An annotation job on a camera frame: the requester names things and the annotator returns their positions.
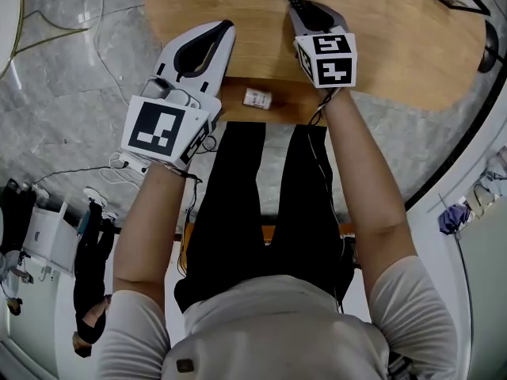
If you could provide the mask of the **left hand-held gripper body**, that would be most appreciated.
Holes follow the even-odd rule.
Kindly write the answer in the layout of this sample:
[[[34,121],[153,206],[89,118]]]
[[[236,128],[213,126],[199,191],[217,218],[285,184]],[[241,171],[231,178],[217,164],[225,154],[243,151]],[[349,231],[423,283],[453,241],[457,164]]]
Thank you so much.
[[[222,109],[219,88],[148,78],[142,93],[130,100],[121,149],[170,168],[188,168],[215,129]]]

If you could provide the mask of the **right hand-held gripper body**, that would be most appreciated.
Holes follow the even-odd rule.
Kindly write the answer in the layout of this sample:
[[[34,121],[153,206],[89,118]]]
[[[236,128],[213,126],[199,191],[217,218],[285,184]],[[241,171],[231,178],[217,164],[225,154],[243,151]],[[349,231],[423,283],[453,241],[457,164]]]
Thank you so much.
[[[342,26],[330,33],[296,36],[294,45],[304,73],[317,89],[356,85],[356,38]]]

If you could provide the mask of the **small white bottle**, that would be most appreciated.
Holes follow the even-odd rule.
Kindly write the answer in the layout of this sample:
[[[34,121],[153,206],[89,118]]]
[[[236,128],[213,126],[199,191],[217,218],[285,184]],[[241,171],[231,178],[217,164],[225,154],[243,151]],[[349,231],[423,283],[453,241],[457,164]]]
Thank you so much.
[[[242,103],[246,106],[268,110],[272,100],[273,95],[270,92],[247,88]]]

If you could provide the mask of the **person's right forearm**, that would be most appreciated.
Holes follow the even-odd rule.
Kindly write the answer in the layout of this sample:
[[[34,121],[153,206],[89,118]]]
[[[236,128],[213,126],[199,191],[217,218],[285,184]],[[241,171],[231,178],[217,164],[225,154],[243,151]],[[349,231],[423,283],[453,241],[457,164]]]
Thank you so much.
[[[324,108],[369,294],[396,261],[417,254],[394,176],[348,90]]]

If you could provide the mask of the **person's left forearm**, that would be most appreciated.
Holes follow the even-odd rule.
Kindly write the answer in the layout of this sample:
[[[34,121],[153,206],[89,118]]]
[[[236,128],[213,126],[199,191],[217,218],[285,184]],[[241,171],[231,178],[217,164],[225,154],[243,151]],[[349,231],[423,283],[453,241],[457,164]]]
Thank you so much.
[[[113,290],[139,292],[159,305],[173,248],[185,179],[151,164],[120,232],[113,261]]]

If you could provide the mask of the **wooden coffee table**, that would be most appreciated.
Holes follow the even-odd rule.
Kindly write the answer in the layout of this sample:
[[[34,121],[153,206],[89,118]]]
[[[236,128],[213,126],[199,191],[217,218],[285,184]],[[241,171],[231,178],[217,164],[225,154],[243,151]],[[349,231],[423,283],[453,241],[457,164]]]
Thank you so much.
[[[356,90],[426,110],[445,110],[470,89],[486,42],[484,18],[437,0],[311,0],[339,12],[356,37]],[[144,0],[161,42],[230,20],[236,41],[227,80],[273,91],[310,91],[293,47],[288,0]]]

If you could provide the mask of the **white power strip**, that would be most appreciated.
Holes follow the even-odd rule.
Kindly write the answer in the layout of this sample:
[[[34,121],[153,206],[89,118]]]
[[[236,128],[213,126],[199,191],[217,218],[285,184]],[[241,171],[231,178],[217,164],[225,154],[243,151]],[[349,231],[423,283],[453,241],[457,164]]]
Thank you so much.
[[[141,159],[137,158],[133,154],[128,152],[121,152],[119,156],[119,160],[123,163],[127,163],[127,167],[136,171],[143,176],[146,174],[148,169],[148,164],[144,163]]]

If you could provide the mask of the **white cardboard box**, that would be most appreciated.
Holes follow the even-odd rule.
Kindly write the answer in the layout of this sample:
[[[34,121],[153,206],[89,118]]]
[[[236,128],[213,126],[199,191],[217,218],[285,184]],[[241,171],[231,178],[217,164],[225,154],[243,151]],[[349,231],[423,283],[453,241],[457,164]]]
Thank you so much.
[[[79,235],[64,219],[67,207],[67,202],[58,212],[34,207],[23,250],[41,266],[73,277]]]

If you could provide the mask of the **black standing fan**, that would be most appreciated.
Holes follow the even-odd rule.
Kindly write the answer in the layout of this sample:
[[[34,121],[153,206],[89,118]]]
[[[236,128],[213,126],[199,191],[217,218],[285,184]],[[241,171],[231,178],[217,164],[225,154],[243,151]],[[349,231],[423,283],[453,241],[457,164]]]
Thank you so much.
[[[495,27],[488,21],[485,21],[486,25],[486,42],[482,59],[478,65],[478,72],[486,74],[490,72],[495,63],[501,65],[506,64],[506,59],[500,55],[499,52],[499,38]]]

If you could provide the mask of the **purple bag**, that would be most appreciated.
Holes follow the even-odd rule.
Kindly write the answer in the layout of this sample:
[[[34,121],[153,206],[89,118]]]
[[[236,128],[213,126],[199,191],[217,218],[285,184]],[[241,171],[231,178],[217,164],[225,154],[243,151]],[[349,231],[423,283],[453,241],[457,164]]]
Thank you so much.
[[[453,235],[459,231],[459,228],[467,222],[471,211],[466,205],[453,204],[442,212],[437,221],[439,230],[446,235]]]

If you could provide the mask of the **pale blue bag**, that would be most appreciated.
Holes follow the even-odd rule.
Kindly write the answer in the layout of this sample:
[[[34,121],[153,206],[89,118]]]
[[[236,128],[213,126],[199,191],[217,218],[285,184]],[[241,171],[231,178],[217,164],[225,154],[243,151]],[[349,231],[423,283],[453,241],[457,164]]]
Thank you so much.
[[[491,159],[486,163],[480,181],[495,196],[507,197],[507,172],[498,161]]]

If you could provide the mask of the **beige tote bag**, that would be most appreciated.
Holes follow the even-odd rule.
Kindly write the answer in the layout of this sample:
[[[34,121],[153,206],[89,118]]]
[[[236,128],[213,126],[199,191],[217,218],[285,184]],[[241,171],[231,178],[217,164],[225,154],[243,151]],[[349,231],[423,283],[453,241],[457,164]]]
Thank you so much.
[[[468,207],[476,218],[484,215],[488,206],[495,201],[494,194],[481,183],[476,183],[465,194]]]

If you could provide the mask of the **person's white shirt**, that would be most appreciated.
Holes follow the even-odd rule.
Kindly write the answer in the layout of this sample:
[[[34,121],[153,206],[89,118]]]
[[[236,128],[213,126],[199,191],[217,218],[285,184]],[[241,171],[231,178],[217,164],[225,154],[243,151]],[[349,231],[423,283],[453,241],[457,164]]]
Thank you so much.
[[[392,264],[368,307],[366,322],[301,279],[250,279],[191,305],[172,344],[153,300],[117,291],[96,380],[387,380],[394,353],[420,380],[453,380],[454,322],[418,257]]]

